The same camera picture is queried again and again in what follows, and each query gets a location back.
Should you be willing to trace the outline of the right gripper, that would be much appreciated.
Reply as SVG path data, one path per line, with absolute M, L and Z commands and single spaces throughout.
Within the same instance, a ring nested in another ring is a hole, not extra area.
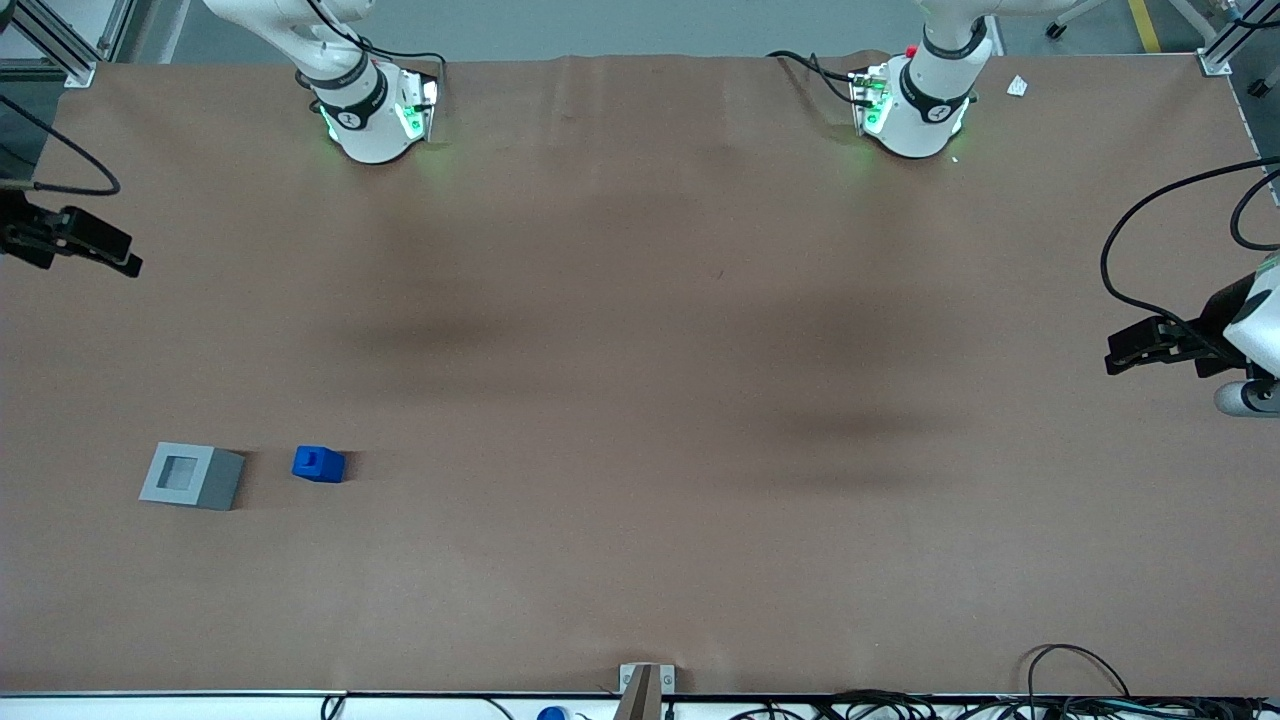
M 61 237 L 69 245 L 60 245 Z M 131 252 L 132 236 L 86 211 L 67 206 L 50 210 L 32 204 L 23 191 L 1 191 L 1 252 L 40 269 L 60 255 L 82 258 L 137 278 L 143 259 Z

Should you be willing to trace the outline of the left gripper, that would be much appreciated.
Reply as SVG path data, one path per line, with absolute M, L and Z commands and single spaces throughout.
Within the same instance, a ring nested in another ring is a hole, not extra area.
M 1178 323 L 1147 316 L 1110 336 L 1106 374 L 1194 361 L 1199 378 L 1248 366 L 1279 377 L 1277 287 L 1279 255 L 1270 254 L 1254 273 L 1213 293 L 1194 320 L 1196 329 L 1213 343 L 1208 355 L 1199 357 L 1198 341 Z

